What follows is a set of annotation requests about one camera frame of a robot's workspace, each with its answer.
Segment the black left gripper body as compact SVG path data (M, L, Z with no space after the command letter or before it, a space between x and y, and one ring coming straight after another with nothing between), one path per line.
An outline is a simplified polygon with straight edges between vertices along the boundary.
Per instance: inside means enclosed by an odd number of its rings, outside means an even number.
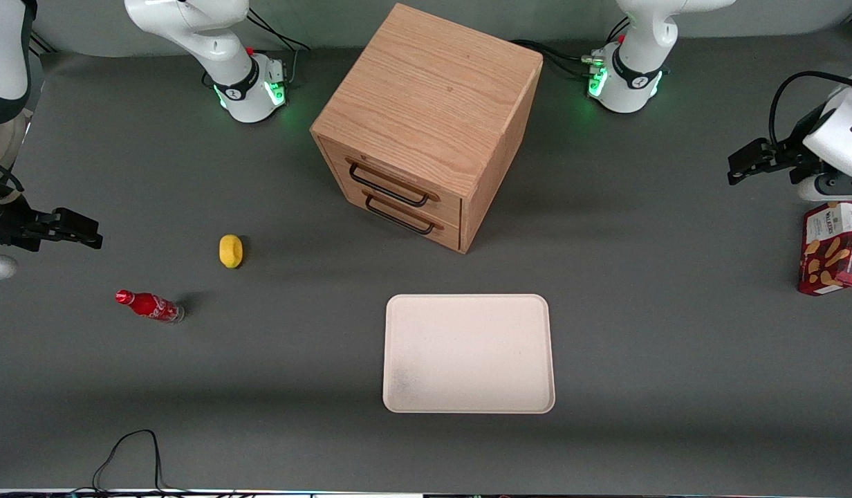
M822 173L822 161L803 144L814 127L814 122L798 122L789 137L778 142L770 172L788 171L792 184L801 183Z

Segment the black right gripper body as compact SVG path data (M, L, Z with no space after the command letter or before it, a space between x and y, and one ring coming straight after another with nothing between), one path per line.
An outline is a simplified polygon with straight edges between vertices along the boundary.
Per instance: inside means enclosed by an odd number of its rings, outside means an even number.
M27 236L28 226L36 218L37 211L31 208L24 195L0 183L0 245L37 252L41 241Z

